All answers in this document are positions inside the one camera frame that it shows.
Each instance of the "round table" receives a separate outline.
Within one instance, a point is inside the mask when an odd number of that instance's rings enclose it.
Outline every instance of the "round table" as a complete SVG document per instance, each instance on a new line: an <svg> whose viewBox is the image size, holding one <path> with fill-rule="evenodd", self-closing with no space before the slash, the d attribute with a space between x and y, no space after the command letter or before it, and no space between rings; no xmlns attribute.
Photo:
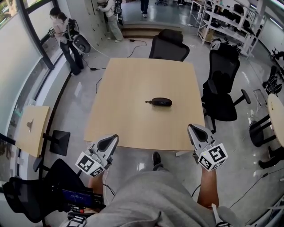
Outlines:
<svg viewBox="0 0 284 227"><path fill-rule="evenodd" d="M268 115L259 121L253 121L249 128L249 134L252 143L256 147L268 143L277 138L279 144L284 147L284 105L275 94L268 96ZM261 126L268 119L270 121L265 125ZM264 139L263 129L272 125L274 135Z"/></svg>

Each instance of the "floor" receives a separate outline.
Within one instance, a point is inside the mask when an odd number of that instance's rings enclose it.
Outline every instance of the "floor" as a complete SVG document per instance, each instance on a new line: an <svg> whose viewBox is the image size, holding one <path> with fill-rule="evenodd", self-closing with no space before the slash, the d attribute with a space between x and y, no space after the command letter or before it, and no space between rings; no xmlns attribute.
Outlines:
<svg viewBox="0 0 284 227"><path fill-rule="evenodd" d="M179 6L177 2L168 1L168 6L155 5L156 0L149 0L147 18L143 18L140 10L140 1L122 4L122 15L125 22L160 22L187 25L196 21L193 17L189 18L191 5Z"/></svg>
<svg viewBox="0 0 284 227"><path fill-rule="evenodd" d="M202 45L201 40L194 35L194 28L186 29L184 34L184 44L190 47L190 54L185 62L191 62L194 65L200 92L202 93L202 84L209 75L209 46ZM146 47L138 47L134 51L134 58L148 58L151 49L151 39L143 39ZM127 39L120 43L114 43L106 40L100 51L110 57L127 57L131 54L135 46L141 44L129 42ZM259 120L268 114L265 105L259 106L256 102L256 96L253 90L260 89L264 94L261 83L268 78L271 62L259 56L267 55L265 48L257 44L254 56L249 60L241 57L241 66L235 77L232 92L233 100L241 96L241 89L245 89L250 96L251 105L241 102L237 105L238 119L233 122L216 121L217 132L215 134L218 141L223 142L229 159L223 167L217 170L218 193L220 205L230 207L235 203L263 174L276 171L284 167L284 161L278 165L261 170L257 165L258 160L267 160L266 152L268 145L260 148L255 147L249 137L249 124L252 120ZM103 68L107 66L109 58L98 52L90 53L84 56L90 67ZM87 67L77 77L71 77L67 87L61 97L57 108L52 130L64 130L71 132L66 157L46 152L45 165L51 166L52 163L62 158L76 172L75 162L82 151L85 151L88 144L83 140L84 128L88 119L91 106L96 96L95 85L103 76L104 70L90 71ZM264 98L260 92L257 92L260 102L264 103ZM279 95L284 102L284 92ZM205 117L207 127L212 129L211 122ZM267 128L265 136L272 134L272 129ZM278 148L276 141L270 142L273 148ZM123 185L123 182L130 176L140 171L151 170L151 155L153 150L131 149L118 147L113 156L113 164L109 171L105 173L106 184L111 186L114 191ZM162 162L192 193L199 185L201 179L201 167L196 165L192 158L192 153L187 153L181 157L176 157L175 152L160 151ZM251 223L260 215L266 212L268 206L273 205L280 196L283 195L284 182L279 179L284 176L284 169L261 179L247 194L237 202L232 210L240 217L244 223ZM81 176L84 183L87 183L88 176ZM193 199L197 200L198 191ZM112 200L112 194L106 190L105 201ZM46 220L51 226L58 226L66 218L65 213L53 212Z"/></svg>

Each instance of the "small wooden table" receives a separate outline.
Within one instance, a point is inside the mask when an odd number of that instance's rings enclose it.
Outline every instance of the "small wooden table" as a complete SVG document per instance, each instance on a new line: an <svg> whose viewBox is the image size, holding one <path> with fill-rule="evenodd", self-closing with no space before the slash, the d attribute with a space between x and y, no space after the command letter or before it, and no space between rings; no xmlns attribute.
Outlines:
<svg viewBox="0 0 284 227"><path fill-rule="evenodd" d="M145 101L163 97L171 107ZM187 126L204 126L201 97L191 63L160 59L111 59L85 129L86 141L119 135L119 146L193 151Z"/></svg>
<svg viewBox="0 0 284 227"><path fill-rule="evenodd" d="M51 152L66 156L70 133L54 130L52 136L45 134L43 131L48 112L49 106L26 106L15 145L30 155L39 157L44 138L51 142Z"/></svg>
<svg viewBox="0 0 284 227"><path fill-rule="evenodd" d="M277 138L279 144L284 147L284 106L280 99L275 94L268 96L268 115L260 121L253 121L250 127L250 137L256 147L268 143ZM263 129L272 125L274 134L273 136L264 140Z"/></svg>

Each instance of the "beige pants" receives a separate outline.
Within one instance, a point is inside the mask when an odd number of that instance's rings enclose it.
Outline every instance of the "beige pants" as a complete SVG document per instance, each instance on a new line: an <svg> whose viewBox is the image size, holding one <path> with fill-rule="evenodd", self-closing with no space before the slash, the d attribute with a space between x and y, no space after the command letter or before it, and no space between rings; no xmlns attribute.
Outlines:
<svg viewBox="0 0 284 227"><path fill-rule="evenodd" d="M113 35L117 40L123 40L123 35L117 25L116 16L112 15L107 18L108 26L110 27L110 35Z"/></svg>

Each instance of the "white shelving unit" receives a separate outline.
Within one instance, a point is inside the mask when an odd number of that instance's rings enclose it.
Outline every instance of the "white shelving unit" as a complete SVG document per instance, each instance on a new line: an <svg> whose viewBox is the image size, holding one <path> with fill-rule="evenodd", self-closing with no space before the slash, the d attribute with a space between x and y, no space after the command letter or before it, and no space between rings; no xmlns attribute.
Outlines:
<svg viewBox="0 0 284 227"><path fill-rule="evenodd" d="M206 7L204 7L204 10L203 10L203 13L202 13L202 17L201 17L201 21L200 21L200 25L199 25L199 29L198 29L198 33L197 33L197 35L202 40L202 44L204 44L204 42L210 42L210 41L206 40L206 37L207 37L209 29L212 29L214 31L221 32L221 33L223 33L225 35L228 35L228 36L234 38L235 40L237 40L236 43L241 43L242 44L240 46L241 54L243 54L245 57L248 58L251 55L251 52L254 49L256 43L258 42L258 37L256 37L255 35L251 35L249 32L247 32L243 28L243 23L244 23L245 20L249 21L249 23L251 24L250 28L252 30L256 30L257 31L259 29L259 26L260 26L260 23L258 23L257 20L256 20L257 17L260 17L258 15L257 11L255 9L248 8L247 6L243 5L238 0L234 0L236 2L236 4L240 4L240 5L244 6L244 14L241 15L241 14L235 12L233 10L233 8L229 8L227 6L223 6L223 5L219 4L219 3L217 3L216 0L205 0L205 2L204 2L205 5L207 4L208 1L210 1L211 4L212 4L212 10L208 10ZM240 16L241 17L240 23L236 23L236 22L234 22L234 21L232 21L232 20L230 20L230 19L228 19L228 18L226 18L224 16L221 16L221 15L218 15L218 14L214 13L215 6L220 6L223 9L227 9L230 12L233 12L234 14L237 14L238 16ZM250 19L250 17L246 18L248 12L250 12L250 15L251 14L255 15L254 18L253 18L253 21ZM210 16L209 20L204 20L204 16L206 14ZM219 21L223 21L226 24L229 24L229 25L231 25L233 27L236 27L238 29L238 31L244 32L245 36L240 35L238 32L234 32L234 31L232 31L232 30L230 30L230 29L228 29L226 27L213 27L213 26L211 26L211 22L212 22L213 18L215 18L215 19L217 19ZM204 35L201 32L201 29L203 27L204 27L204 29L206 29Z"/></svg>

